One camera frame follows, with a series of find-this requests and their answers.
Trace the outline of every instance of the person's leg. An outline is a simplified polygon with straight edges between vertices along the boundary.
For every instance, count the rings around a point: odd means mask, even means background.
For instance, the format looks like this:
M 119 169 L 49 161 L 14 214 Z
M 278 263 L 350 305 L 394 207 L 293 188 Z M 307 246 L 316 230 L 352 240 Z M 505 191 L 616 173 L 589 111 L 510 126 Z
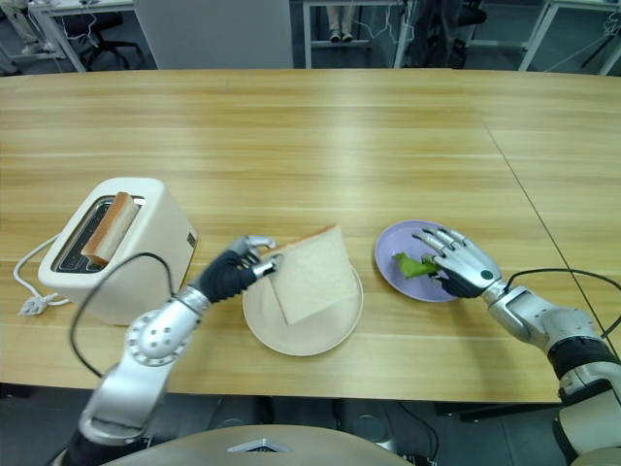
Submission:
M 446 68 L 459 30 L 457 23 L 462 9 L 462 0 L 440 0 L 440 5 L 440 36 L 433 64 L 438 68 Z
M 0 8 L 26 46 L 39 43 L 37 34 L 23 13 L 28 8 L 26 0 L 0 0 Z
M 330 40 L 332 42 L 338 42 L 341 39 L 341 28 L 339 27 L 339 7 L 326 7 L 326 12 L 328 12 Z
M 343 7 L 343 19 L 341 22 L 341 31 L 343 32 L 343 41 L 349 42 L 353 39 L 351 35 L 351 22 L 353 22 L 353 14 L 356 7 L 347 5 Z
M 412 68 L 421 68 L 428 61 L 429 28 L 431 27 L 436 12 L 437 0 L 422 0 L 418 8 L 418 18 L 414 24 L 414 40 L 409 46 L 409 59 Z

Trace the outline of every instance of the white bread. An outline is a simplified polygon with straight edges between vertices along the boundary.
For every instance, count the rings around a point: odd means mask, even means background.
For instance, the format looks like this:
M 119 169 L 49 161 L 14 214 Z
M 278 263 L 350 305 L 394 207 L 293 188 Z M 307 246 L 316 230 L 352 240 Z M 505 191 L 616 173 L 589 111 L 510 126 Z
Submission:
M 284 260 L 270 281 L 288 325 L 358 293 L 338 225 L 322 228 L 275 252 L 284 255 Z
M 140 208 L 128 193 L 120 191 L 82 248 L 82 255 L 99 265 L 107 265 Z

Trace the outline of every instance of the black cable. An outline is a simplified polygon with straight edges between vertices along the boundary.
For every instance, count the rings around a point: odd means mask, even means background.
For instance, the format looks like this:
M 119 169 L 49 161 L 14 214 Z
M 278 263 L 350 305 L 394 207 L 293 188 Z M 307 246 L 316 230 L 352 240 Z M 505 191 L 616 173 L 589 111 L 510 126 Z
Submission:
M 432 462 L 436 461 L 436 457 L 438 456 L 438 450 L 440 449 L 440 438 L 438 437 L 438 432 L 436 432 L 436 429 L 434 429 L 428 422 L 426 422 L 424 419 L 422 419 L 421 417 L 419 417 L 418 415 L 416 415 L 415 413 L 413 413 L 412 411 L 410 411 L 408 408 L 406 408 L 406 405 L 404 405 L 403 401 L 398 401 L 397 404 L 399 406 L 401 406 L 401 409 L 404 410 L 406 413 L 408 413 L 411 417 L 413 417 L 414 419 L 416 419 L 420 424 L 424 425 L 425 428 L 427 428 L 427 430 L 429 430 L 429 432 L 431 432 L 434 442 L 432 442 L 432 453 L 431 456 L 429 456 L 429 459 L 431 459 Z
M 552 268 L 543 268 L 543 269 L 529 269 L 529 270 L 523 270 L 521 272 L 516 272 L 515 274 L 511 275 L 511 277 L 508 279 L 507 286 L 505 287 L 505 292 L 508 291 L 509 287 L 513 283 L 513 280 L 515 280 L 520 275 L 538 274 L 539 272 L 570 272 L 572 274 L 586 275 L 587 277 L 593 277 L 596 279 L 603 280 L 606 283 L 610 283 L 612 286 L 615 286 L 619 291 L 621 291 L 621 284 L 617 283 L 613 279 L 609 279 L 608 277 L 605 277 L 604 275 L 596 274 L 594 272 L 587 272 L 585 270 L 579 270 L 579 269 L 559 269 L 559 268 L 552 267 Z M 619 324 L 621 324 L 621 316 L 619 316 L 614 322 L 612 322 L 612 324 L 604 331 L 604 333 L 602 334 L 602 338 L 607 338 L 614 331 L 614 329 L 619 326 Z
M 78 323 L 80 321 L 80 318 L 82 317 L 82 314 L 84 314 L 84 311 L 86 310 L 86 307 L 88 306 L 88 303 L 90 303 L 90 301 L 95 297 L 95 294 L 97 294 L 97 292 L 102 288 L 102 286 L 104 285 L 104 283 L 114 274 L 116 273 L 121 267 L 124 267 L 125 265 L 129 264 L 130 262 L 132 262 L 133 260 L 139 258 L 139 257 L 151 257 L 155 260 L 157 260 L 160 264 L 162 264 L 164 266 L 164 268 L 166 269 L 166 274 L 168 275 L 168 287 L 171 293 L 171 296 L 173 294 L 175 294 L 174 291 L 174 287 L 173 287 L 173 274 L 171 272 L 171 268 L 170 266 L 166 263 L 166 261 L 164 259 L 162 259 L 159 255 L 154 254 L 152 252 L 138 252 L 134 255 L 130 255 L 129 257 L 127 257 L 125 260 L 119 262 L 118 264 L 116 264 L 112 270 L 110 271 L 110 273 L 104 277 L 103 279 L 101 279 L 100 282 L 98 282 L 90 291 L 88 291 L 88 294 L 86 295 L 86 297 L 84 298 L 84 300 L 82 301 L 82 303 L 80 304 L 80 306 L 78 307 L 78 310 L 76 311 L 76 313 L 74 314 L 72 320 L 71 320 L 71 324 L 69 326 L 69 345 L 71 346 L 71 349 L 73 350 L 74 354 L 76 355 L 76 357 L 80 360 L 80 362 L 90 371 L 92 372 L 95 376 L 101 378 L 102 374 L 101 372 L 99 372 L 97 369 L 95 369 L 82 355 L 82 352 L 80 351 L 80 349 L 78 348 L 78 344 L 76 343 L 76 330 L 78 328 Z

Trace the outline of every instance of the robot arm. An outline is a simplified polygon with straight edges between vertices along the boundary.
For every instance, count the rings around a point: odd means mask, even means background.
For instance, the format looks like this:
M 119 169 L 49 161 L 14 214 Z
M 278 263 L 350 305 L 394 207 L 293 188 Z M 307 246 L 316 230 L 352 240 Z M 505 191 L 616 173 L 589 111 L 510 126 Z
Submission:
M 123 356 L 93 392 L 61 464 L 103 464 L 140 449 L 190 334 L 210 305 L 276 271 L 282 257 L 261 262 L 258 251 L 275 245 L 266 237 L 239 238 L 179 294 L 128 327 Z
M 425 229 L 414 237 L 438 253 L 431 260 L 440 266 L 437 279 L 447 292 L 481 296 L 508 333 L 546 354 L 565 405 L 555 428 L 569 460 L 621 447 L 621 364 L 590 317 L 545 301 L 524 286 L 507 289 L 496 263 L 456 231 Z

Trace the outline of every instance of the green lettuce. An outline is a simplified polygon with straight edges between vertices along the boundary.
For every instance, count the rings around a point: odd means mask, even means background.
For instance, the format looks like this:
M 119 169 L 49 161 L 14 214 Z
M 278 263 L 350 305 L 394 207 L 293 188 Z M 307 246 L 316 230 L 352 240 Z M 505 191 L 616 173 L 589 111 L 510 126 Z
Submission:
M 399 263 L 399 269 L 406 276 L 407 279 L 413 279 L 414 277 L 420 277 L 421 275 L 434 274 L 439 271 L 438 267 L 433 262 L 419 262 L 415 259 L 411 259 L 404 252 L 399 252 L 392 256 Z

